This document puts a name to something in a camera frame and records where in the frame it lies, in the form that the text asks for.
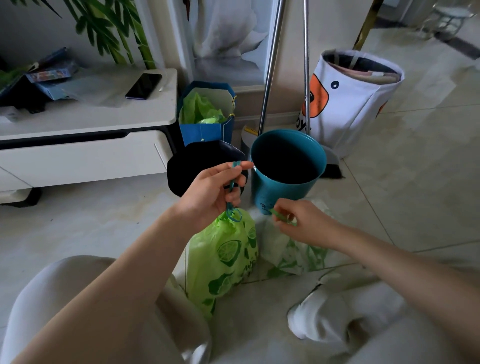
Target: left hand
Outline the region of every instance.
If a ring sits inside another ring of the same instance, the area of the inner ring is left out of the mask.
[[[229,162],[201,171],[176,204],[177,210],[186,219],[185,223],[189,224],[195,234],[225,212],[227,202],[235,207],[240,205],[240,188],[235,187],[230,192],[224,186],[235,180],[240,187],[244,187],[247,178],[241,173],[253,168],[253,163],[244,161],[235,168],[232,165]]]

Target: blue paper gift bag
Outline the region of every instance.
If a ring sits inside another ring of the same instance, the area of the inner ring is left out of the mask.
[[[177,118],[183,108],[183,100],[190,92],[206,97],[216,109],[221,109],[227,120],[221,124],[180,124],[183,142],[187,146],[195,142],[223,140],[231,144],[235,125],[235,99],[233,89],[224,83],[193,81],[180,97],[177,105]]]

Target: white tv cabinet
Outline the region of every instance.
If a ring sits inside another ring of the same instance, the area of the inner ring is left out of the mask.
[[[177,71],[145,72],[167,78],[146,101],[104,108],[61,100],[0,124],[0,204],[23,201],[36,187],[166,172],[183,147]]]

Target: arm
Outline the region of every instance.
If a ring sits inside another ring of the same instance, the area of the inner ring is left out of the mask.
[[[480,359],[480,291],[459,272],[344,226],[309,201],[280,199],[275,210],[297,219],[293,226],[274,217],[283,233],[359,261]]]
[[[240,203],[240,190],[226,194],[242,170],[231,163],[201,172],[178,203],[56,314],[15,363],[105,363],[145,321],[189,239],[226,208]]]

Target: hand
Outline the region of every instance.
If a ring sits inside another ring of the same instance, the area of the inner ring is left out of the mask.
[[[201,232],[225,212],[227,202],[235,207],[240,205],[240,188],[235,187],[230,192],[224,186],[229,186],[230,181],[235,180],[240,187],[244,187],[247,178],[241,173],[253,168],[253,163],[244,161],[235,168],[232,165],[229,162],[201,171],[176,204],[177,212],[194,234]]]
[[[293,226],[273,215],[274,223],[280,231],[293,240],[308,245],[338,250],[338,242],[344,240],[342,235],[348,230],[348,227],[324,214],[310,201],[280,198],[274,209],[290,221],[297,219],[297,225]]]

